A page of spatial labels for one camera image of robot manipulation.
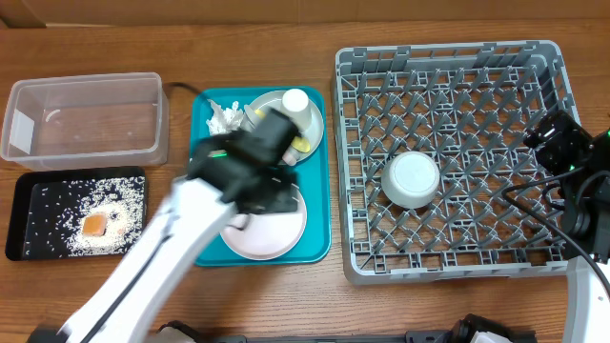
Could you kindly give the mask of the white napkin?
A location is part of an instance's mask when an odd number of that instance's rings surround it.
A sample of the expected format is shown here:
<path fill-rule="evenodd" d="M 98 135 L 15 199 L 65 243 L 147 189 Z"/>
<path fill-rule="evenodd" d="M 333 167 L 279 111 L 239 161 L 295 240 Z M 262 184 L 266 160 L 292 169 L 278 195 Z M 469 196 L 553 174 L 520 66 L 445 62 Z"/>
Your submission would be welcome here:
<path fill-rule="evenodd" d="M 210 136 L 237 131 L 241 127 L 245 112 L 239 108 L 239 102 L 234 101 L 228 108 L 223 109 L 212 99 L 208 100 L 213 115 L 206 121 Z"/>

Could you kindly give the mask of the grey bowl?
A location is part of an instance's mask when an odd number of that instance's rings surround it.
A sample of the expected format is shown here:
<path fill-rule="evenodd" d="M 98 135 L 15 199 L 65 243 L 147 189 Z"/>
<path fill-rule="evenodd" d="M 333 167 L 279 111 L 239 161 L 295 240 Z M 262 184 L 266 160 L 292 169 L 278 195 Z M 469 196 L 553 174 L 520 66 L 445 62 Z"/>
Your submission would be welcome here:
<path fill-rule="evenodd" d="M 440 173 L 425 153 L 408 151 L 389 161 L 381 175 L 381 188 L 395 205 L 418 209 L 431 203 L 437 193 Z"/>

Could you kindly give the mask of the orange food cube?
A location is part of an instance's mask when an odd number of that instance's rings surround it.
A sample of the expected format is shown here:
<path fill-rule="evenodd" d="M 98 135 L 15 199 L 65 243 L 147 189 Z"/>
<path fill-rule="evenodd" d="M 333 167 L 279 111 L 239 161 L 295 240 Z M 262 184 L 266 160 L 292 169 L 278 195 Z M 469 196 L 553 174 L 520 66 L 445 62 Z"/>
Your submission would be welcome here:
<path fill-rule="evenodd" d="M 92 213 L 84 219 L 82 233 L 86 236 L 102 236 L 105 234 L 107 221 L 107 215 L 103 212 Z"/>

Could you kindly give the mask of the white large plate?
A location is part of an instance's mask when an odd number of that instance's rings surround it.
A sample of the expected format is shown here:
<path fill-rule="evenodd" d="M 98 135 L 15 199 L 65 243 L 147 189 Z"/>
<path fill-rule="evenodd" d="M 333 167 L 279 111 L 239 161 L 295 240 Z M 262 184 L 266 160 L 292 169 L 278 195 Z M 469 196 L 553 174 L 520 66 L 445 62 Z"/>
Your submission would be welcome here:
<path fill-rule="evenodd" d="M 238 255 L 256 261 L 271 260 L 291 250 L 307 224 L 307 208 L 297 186 L 295 212 L 239 214 L 220 233 L 224 243 Z"/>

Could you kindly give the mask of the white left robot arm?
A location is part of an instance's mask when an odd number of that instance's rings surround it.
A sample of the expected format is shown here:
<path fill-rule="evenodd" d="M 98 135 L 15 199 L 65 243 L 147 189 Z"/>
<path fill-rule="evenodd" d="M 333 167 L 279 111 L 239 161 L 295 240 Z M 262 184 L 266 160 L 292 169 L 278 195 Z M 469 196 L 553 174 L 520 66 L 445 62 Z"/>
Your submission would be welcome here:
<path fill-rule="evenodd" d="M 95 295 L 31 342 L 141 342 L 200 253 L 239 214 L 295 212 L 296 176 L 280 162 L 297 125 L 269 110 L 251 131 L 200 141 L 141 237 Z"/>

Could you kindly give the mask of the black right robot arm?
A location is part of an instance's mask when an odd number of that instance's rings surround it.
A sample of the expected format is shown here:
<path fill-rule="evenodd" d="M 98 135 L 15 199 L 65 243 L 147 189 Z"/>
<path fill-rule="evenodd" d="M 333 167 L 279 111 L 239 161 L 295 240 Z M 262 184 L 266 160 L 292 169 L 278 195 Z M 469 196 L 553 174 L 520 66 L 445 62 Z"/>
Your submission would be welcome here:
<path fill-rule="evenodd" d="M 524 144 L 559 181 L 560 229 L 609 276 L 609 132 L 589 134 L 566 111 L 546 115 Z M 609 340 L 609 289 L 574 248 L 568 259 L 568 312 L 564 342 Z"/>

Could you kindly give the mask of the white plastic cup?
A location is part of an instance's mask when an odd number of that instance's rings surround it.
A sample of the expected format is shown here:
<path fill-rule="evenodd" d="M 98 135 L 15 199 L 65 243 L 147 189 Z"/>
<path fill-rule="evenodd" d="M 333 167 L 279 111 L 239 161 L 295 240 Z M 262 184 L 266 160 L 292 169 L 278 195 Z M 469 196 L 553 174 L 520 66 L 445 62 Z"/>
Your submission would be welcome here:
<path fill-rule="evenodd" d="M 301 89 L 290 89 L 283 93 L 280 111 L 290 117 L 301 131 L 306 131 L 311 126 L 310 99 Z"/>

